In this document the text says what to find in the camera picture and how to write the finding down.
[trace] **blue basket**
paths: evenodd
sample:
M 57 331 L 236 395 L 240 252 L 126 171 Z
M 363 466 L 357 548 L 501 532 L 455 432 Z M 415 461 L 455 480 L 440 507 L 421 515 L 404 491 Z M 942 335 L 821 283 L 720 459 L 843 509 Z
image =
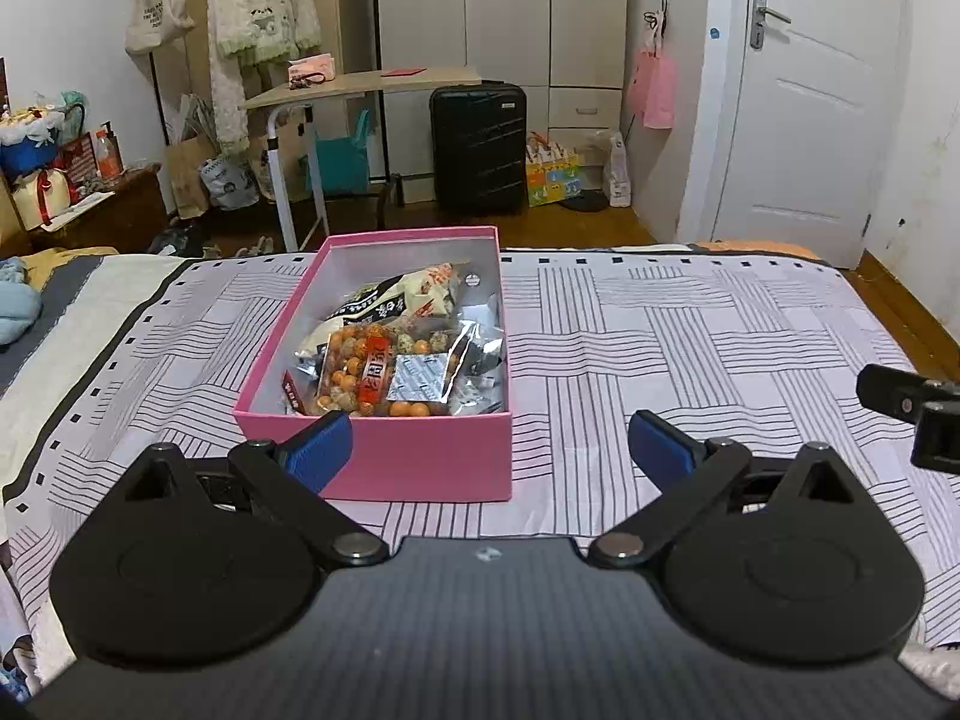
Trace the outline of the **blue basket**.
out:
M 50 131 L 50 137 L 53 140 L 44 143 L 24 138 L 13 146 L 0 146 L 0 167 L 8 182 L 13 183 L 21 175 L 49 165 L 56 159 L 56 130 Z
M 370 163 L 367 161 L 367 138 L 370 136 L 370 111 L 366 108 L 357 117 L 349 138 L 317 139 L 317 161 L 324 194 L 366 194 L 370 186 Z M 313 191 L 310 172 L 306 189 Z

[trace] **blue plush toy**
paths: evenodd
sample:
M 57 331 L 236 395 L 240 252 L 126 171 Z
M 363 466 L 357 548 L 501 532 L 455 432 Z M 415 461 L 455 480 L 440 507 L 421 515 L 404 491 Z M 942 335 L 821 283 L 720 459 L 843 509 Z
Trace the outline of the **blue plush toy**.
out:
M 19 257 L 0 260 L 0 346 L 16 341 L 40 316 L 40 293 L 24 283 L 26 271 Z

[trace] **white fuzzy jacket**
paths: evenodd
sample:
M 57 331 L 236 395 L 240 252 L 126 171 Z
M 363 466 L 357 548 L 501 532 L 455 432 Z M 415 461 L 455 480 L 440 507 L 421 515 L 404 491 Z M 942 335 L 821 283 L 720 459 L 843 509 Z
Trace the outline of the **white fuzzy jacket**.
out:
M 250 146 L 241 67 L 285 61 L 320 47 L 313 0 L 208 0 L 210 92 L 227 154 Z

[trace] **black suitcase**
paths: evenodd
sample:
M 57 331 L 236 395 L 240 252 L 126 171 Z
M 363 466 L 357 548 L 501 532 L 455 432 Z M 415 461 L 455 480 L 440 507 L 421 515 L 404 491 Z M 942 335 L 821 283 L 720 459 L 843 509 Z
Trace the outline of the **black suitcase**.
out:
M 484 81 L 445 86 L 430 97 L 434 191 L 463 214 L 516 211 L 526 202 L 527 95 Z

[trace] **teal bag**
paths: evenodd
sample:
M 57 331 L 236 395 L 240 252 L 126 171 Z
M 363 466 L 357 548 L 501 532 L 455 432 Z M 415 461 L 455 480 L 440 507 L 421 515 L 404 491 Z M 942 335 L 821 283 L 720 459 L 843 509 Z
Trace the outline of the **teal bag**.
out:
M 364 108 L 357 117 L 349 138 L 317 138 L 317 161 L 324 194 L 366 194 L 370 186 L 367 138 L 370 136 L 370 111 Z M 306 172 L 306 190 L 313 191 L 310 172 Z

